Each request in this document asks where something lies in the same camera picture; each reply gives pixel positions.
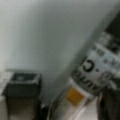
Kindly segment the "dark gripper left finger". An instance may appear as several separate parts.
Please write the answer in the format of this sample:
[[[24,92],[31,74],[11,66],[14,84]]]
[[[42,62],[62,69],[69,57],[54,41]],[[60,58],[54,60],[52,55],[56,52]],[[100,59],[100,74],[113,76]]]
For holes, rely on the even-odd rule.
[[[9,120],[36,120],[39,111],[41,75],[31,72],[7,72],[2,94],[7,98]]]

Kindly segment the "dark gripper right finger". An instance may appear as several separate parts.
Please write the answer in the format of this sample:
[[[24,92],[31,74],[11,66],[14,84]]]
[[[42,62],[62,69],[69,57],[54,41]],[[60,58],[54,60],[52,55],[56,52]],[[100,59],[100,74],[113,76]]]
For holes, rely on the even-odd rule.
[[[120,120],[120,91],[104,90],[96,107],[98,120]]]

